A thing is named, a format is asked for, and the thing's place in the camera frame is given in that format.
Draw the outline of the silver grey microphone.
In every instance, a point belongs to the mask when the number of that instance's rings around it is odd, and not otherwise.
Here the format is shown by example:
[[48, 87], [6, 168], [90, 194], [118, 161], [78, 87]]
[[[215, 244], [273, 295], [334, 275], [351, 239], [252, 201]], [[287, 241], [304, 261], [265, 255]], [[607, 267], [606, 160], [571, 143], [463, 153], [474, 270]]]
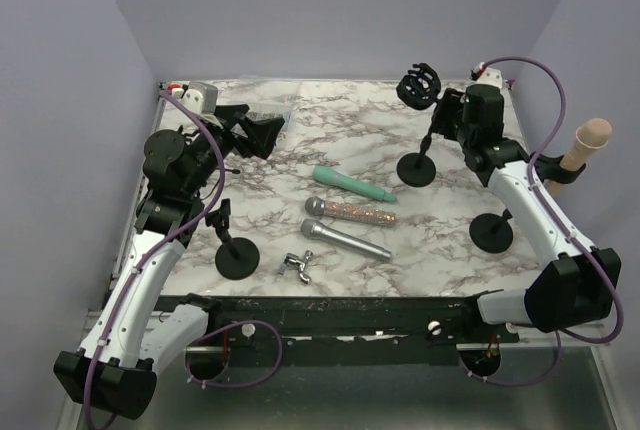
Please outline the silver grey microphone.
[[318, 220], [305, 219], [300, 230], [302, 235], [308, 239], [319, 240], [382, 261], [392, 259], [392, 253], [389, 250], [335, 230]]

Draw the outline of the rhinestone mesh-head microphone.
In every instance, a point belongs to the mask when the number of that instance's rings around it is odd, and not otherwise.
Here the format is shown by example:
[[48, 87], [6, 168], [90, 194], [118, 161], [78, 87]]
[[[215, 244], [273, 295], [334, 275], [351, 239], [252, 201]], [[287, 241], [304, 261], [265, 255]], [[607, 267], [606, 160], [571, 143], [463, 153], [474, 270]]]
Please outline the rhinestone mesh-head microphone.
[[393, 212], [323, 200], [317, 196], [309, 197], [304, 203], [304, 208], [311, 216], [328, 217], [382, 227], [393, 227], [396, 224], [396, 215]]

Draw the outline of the black tripod shock-mount stand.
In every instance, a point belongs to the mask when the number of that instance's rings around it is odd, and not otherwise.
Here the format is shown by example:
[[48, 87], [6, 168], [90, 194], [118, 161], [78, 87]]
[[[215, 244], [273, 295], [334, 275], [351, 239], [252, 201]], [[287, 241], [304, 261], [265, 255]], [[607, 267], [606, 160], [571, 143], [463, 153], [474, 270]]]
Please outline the black tripod shock-mount stand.
[[[225, 174], [231, 174], [231, 175], [240, 175], [242, 172], [240, 169], [234, 169], [234, 168], [226, 168], [226, 172]], [[220, 179], [218, 178], [217, 181], [211, 186], [211, 188], [209, 189], [208, 192], [205, 192], [204, 194], [202, 192], [199, 193], [199, 197], [201, 200], [206, 200], [208, 198], [210, 198], [211, 196], [213, 196], [213, 194], [215, 193], [215, 191], [217, 190], [218, 186], [220, 183]]]

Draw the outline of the beige pink microphone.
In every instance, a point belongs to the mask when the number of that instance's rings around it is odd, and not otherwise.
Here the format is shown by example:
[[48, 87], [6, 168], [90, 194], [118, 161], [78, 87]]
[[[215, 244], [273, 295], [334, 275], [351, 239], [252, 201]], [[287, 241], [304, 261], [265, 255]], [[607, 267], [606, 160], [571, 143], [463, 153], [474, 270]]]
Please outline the beige pink microphone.
[[612, 126], [605, 119], [593, 118], [581, 125], [569, 150], [553, 163], [545, 178], [549, 194], [557, 196], [566, 185], [573, 183], [586, 168], [587, 160], [607, 145], [611, 135]]

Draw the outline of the black round-base clip stand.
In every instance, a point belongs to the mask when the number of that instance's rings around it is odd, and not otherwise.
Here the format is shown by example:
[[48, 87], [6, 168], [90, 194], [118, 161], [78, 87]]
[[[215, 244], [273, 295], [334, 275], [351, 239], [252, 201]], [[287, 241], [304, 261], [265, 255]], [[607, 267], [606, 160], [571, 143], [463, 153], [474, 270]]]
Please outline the black round-base clip stand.
[[205, 216], [205, 225], [214, 229], [221, 242], [216, 251], [215, 266], [221, 276], [238, 281], [251, 276], [260, 262], [260, 252], [249, 239], [229, 233], [231, 202], [223, 199], [218, 209]]

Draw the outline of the mint green microphone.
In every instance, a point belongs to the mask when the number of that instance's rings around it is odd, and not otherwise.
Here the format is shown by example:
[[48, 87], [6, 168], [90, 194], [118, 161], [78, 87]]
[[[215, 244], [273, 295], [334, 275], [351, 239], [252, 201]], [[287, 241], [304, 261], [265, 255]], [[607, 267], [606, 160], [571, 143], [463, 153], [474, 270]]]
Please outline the mint green microphone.
[[312, 178], [319, 183], [338, 187], [373, 200], [390, 203], [397, 201], [394, 194], [386, 192], [381, 187], [348, 177], [329, 167], [316, 166], [312, 171]]

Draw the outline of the black clip microphone stand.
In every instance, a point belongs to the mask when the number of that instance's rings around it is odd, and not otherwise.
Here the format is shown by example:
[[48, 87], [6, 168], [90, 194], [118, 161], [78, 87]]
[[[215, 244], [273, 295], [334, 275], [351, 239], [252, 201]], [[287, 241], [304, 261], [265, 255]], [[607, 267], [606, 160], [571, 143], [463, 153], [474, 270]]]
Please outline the black clip microphone stand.
[[513, 242], [509, 222], [514, 221], [541, 264], [563, 254], [575, 257], [591, 251], [594, 243], [564, 214], [539, 177], [529, 170], [526, 158], [521, 148], [486, 149], [486, 165], [476, 175], [505, 210], [501, 215], [485, 213], [472, 220], [469, 233], [473, 243], [492, 254], [506, 251]]

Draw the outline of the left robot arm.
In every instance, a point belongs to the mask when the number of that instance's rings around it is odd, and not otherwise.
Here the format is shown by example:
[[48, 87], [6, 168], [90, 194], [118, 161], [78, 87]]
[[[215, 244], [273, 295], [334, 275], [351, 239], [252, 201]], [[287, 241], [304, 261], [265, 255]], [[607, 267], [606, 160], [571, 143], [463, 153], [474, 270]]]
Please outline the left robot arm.
[[[200, 297], [188, 297], [156, 330], [147, 323], [164, 284], [185, 253], [199, 223], [214, 228], [220, 240], [214, 263], [229, 280], [250, 276], [260, 253], [249, 239], [229, 232], [231, 204], [221, 197], [224, 159], [267, 159], [285, 120], [254, 121], [246, 105], [222, 105], [209, 115], [185, 115], [197, 127], [158, 130], [144, 144], [143, 174], [147, 191], [135, 212], [130, 254], [101, 315], [74, 352], [63, 351], [54, 374], [68, 396], [81, 404], [88, 428], [93, 410], [135, 420], [148, 407], [159, 374], [189, 343], [214, 343], [220, 318]], [[212, 174], [217, 194], [210, 202], [202, 190]]]

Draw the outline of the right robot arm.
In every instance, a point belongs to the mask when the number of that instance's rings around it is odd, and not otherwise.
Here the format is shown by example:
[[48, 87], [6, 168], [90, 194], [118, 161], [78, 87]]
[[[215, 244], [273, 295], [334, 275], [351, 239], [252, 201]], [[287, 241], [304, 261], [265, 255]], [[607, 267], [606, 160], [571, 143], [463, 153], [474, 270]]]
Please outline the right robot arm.
[[548, 333], [601, 320], [611, 312], [621, 270], [618, 254], [598, 248], [572, 224], [528, 166], [530, 155], [504, 137], [503, 113], [498, 88], [472, 84], [446, 89], [432, 118], [435, 133], [460, 145], [467, 167], [504, 205], [541, 268], [528, 288], [483, 294], [461, 315], [461, 332], [474, 342], [497, 324]]

